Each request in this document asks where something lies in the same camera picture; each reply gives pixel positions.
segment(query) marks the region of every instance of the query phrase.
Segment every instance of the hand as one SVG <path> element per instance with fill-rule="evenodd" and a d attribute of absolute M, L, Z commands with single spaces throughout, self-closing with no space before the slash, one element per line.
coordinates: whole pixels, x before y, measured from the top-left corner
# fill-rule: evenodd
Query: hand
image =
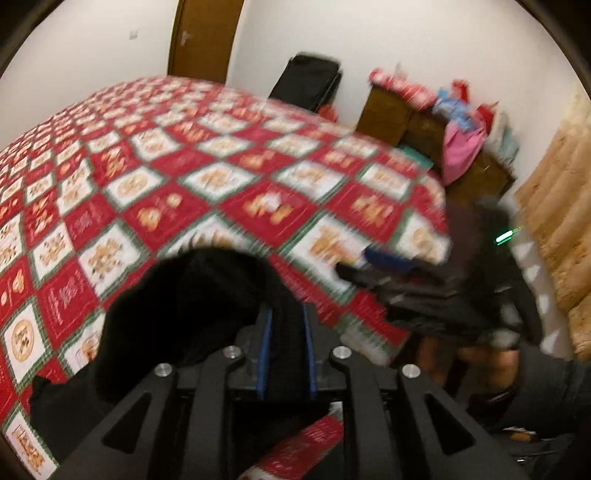
<path fill-rule="evenodd" d="M 440 354 L 446 344 L 436 338 L 424 338 L 418 348 L 417 364 L 431 379 L 443 385 L 447 368 Z M 483 393 L 500 393 L 515 383 L 519 371 L 519 351 L 501 351 L 490 346 L 457 348 L 455 354 L 479 372 Z"/>

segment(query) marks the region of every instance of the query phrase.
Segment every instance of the wooden cabinet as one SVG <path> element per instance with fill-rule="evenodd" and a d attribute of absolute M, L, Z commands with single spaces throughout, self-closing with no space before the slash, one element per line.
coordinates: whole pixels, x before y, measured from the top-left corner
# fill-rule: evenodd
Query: wooden cabinet
<path fill-rule="evenodd" d="M 374 86 L 357 131 L 393 147 L 408 145 L 429 158 L 440 172 L 446 124 L 442 116 L 418 112 L 395 93 Z M 446 187 L 447 198 L 470 203 L 482 196 L 500 196 L 514 181 L 495 157 L 481 151 L 468 171 Z"/>
<path fill-rule="evenodd" d="M 408 128 L 411 111 L 406 102 L 386 90 L 374 88 L 369 95 L 357 131 L 390 145 L 398 145 Z"/>

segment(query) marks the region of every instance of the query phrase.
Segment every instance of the blue cloth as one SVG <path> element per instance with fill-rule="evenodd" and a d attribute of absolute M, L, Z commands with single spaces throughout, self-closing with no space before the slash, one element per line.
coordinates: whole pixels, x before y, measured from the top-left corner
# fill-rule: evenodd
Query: blue cloth
<path fill-rule="evenodd" d="M 451 98 L 447 90 L 437 92 L 439 98 L 433 106 L 433 113 L 440 113 L 448 120 L 453 120 L 463 132 L 476 129 L 476 125 L 470 118 L 470 106 L 457 98 Z"/>
<path fill-rule="evenodd" d="M 415 267 L 413 261 L 408 258 L 372 247 L 367 247 L 363 251 L 363 256 L 370 265 L 380 270 L 408 273 Z"/>
<path fill-rule="evenodd" d="M 519 153 L 519 143 L 513 134 L 511 127 L 506 127 L 503 133 L 503 144 L 501 145 L 501 151 L 499 152 L 499 159 L 503 163 L 511 164 L 515 160 L 515 157 Z"/>

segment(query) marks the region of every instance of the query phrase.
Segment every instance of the red cloth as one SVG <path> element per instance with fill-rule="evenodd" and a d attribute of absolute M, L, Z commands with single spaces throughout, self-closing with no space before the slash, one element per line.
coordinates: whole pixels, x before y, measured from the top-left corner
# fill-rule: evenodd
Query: red cloth
<path fill-rule="evenodd" d="M 175 77 L 101 90 L 4 149 L 0 424 L 34 478 L 56 462 L 28 422 L 33 376 L 83 368 L 113 300 L 183 245 L 265 256 L 343 341 L 389 363 L 407 332 L 333 267 L 362 264 L 369 244 L 441 258 L 443 188 L 396 152 L 282 102 Z"/>
<path fill-rule="evenodd" d="M 452 82 L 452 91 L 450 97 L 457 98 L 463 102 L 470 103 L 470 90 L 468 82 L 465 80 L 454 80 Z"/>
<path fill-rule="evenodd" d="M 495 111 L 493 110 L 493 107 L 483 103 L 476 109 L 476 111 L 480 114 L 482 121 L 486 125 L 486 133 L 490 134 L 492 130 L 492 123 L 495 120 Z"/>
<path fill-rule="evenodd" d="M 339 122 L 339 114 L 337 113 L 336 108 L 332 105 L 321 106 L 318 109 L 318 115 L 324 118 L 324 120 L 328 120 L 334 124 Z"/>
<path fill-rule="evenodd" d="M 485 141 L 485 127 L 463 132 L 453 120 L 447 124 L 443 138 L 444 185 L 449 185 L 467 172 Z"/>
<path fill-rule="evenodd" d="M 383 69 L 375 69 L 369 74 L 369 81 L 386 90 L 399 94 L 416 110 L 426 110 L 437 100 L 437 94 L 423 85 L 408 83 L 406 80 L 386 73 Z"/>

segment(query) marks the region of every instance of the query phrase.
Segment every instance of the checkered pattern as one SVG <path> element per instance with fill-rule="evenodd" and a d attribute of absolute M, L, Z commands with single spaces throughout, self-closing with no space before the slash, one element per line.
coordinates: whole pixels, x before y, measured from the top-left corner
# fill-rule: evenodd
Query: checkered pattern
<path fill-rule="evenodd" d="M 156 258 L 219 245 L 269 260 L 374 362 L 406 337 L 333 272 L 370 244 L 441 261 L 443 189 L 347 128 L 221 85 L 151 77 L 95 93 L 0 153 L 0 427 L 35 478 L 31 380 L 93 359 L 105 312 Z"/>

